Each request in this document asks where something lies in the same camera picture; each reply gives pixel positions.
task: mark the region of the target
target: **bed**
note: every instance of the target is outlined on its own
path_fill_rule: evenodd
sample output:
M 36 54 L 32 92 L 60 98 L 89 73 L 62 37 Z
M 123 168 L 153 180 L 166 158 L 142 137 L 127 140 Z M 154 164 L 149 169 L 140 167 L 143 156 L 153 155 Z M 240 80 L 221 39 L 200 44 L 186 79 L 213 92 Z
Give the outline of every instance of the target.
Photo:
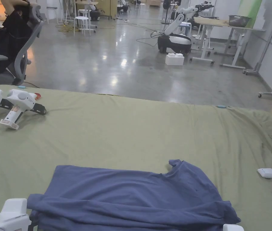
M 13 86 L 0 85 L 4 95 Z M 272 231 L 272 114 L 111 95 L 27 88 L 47 114 L 0 125 L 0 209 L 44 193 L 57 165 L 165 173 L 168 161 L 200 167 L 250 231 Z M 0 119 L 7 115 L 0 108 Z

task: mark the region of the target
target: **person's arm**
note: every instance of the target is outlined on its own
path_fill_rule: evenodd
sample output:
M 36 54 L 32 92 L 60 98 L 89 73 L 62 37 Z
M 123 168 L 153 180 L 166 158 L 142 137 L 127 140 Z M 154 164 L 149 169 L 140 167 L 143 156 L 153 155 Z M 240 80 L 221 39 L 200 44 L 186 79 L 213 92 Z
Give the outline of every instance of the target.
M 28 2 L 23 0 L 1 0 L 7 15 L 10 15 L 14 11 L 15 5 L 28 5 Z

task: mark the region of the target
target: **white desk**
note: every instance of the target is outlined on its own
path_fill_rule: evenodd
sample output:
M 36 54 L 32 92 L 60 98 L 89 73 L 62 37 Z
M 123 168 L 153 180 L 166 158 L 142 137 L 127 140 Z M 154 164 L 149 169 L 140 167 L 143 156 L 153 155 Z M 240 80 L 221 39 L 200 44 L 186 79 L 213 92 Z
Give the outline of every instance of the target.
M 207 62 L 211 62 L 211 65 L 213 65 L 215 63 L 215 61 L 213 61 L 212 59 L 206 59 L 205 55 L 206 55 L 206 51 L 208 49 L 208 43 L 209 43 L 209 38 L 211 36 L 211 31 L 213 29 L 214 26 L 218 26 L 218 27 L 223 27 L 223 26 L 227 26 L 227 27 L 231 27 L 231 32 L 230 35 L 228 37 L 227 43 L 226 43 L 226 48 L 224 53 L 217 53 L 215 52 L 215 54 L 222 54 L 224 56 L 227 55 L 231 55 L 234 56 L 234 60 L 232 62 L 232 64 L 224 64 L 224 59 L 222 60 L 222 63 L 220 64 L 221 66 L 228 66 L 228 67 L 234 67 L 234 68 L 240 68 L 240 69 L 245 69 L 244 66 L 237 66 L 236 62 L 238 60 L 239 54 L 241 52 L 242 46 L 244 43 L 247 43 L 250 35 L 252 33 L 252 31 L 257 30 L 257 31 L 265 31 L 263 29 L 253 29 L 253 28 L 247 28 L 247 27 L 236 27 L 236 26 L 230 26 L 228 23 L 228 20 L 216 20 L 216 19 L 211 19 L 211 18 L 200 18 L 200 17 L 195 17 L 195 23 L 199 23 L 203 25 L 203 29 L 202 29 L 202 39 L 201 39 L 201 44 L 204 41 L 204 38 L 206 37 L 205 43 L 204 43 L 204 48 L 202 50 L 201 53 L 201 57 L 192 57 L 190 58 L 190 62 L 192 62 L 193 60 L 201 60 L 201 61 L 207 61 Z M 235 54 L 228 54 L 228 47 L 231 41 L 231 37 L 233 35 L 234 30 L 236 30 L 240 36 L 239 36 L 239 44 L 238 44 L 238 48 Z

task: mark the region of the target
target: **red tag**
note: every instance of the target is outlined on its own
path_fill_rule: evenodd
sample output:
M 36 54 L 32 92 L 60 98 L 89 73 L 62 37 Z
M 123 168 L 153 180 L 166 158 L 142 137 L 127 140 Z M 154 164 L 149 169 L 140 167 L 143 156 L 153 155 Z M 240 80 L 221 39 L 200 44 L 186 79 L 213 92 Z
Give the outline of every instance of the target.
M 39 98 L 41 98 L 41 95 L 39 93 L 35 93 L 35 94 L 36 94 L 35 100 L 38 100 Z

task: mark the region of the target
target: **t-shirt sleeve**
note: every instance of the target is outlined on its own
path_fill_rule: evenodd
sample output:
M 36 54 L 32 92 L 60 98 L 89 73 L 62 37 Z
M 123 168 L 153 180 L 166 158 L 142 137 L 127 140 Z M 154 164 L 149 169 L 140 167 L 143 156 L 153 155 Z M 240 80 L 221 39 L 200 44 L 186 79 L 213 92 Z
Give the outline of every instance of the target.
M 16 11 L 13 11 L 2 25 L 15 38 L 29 38 L 32 33 L 32 29 Z

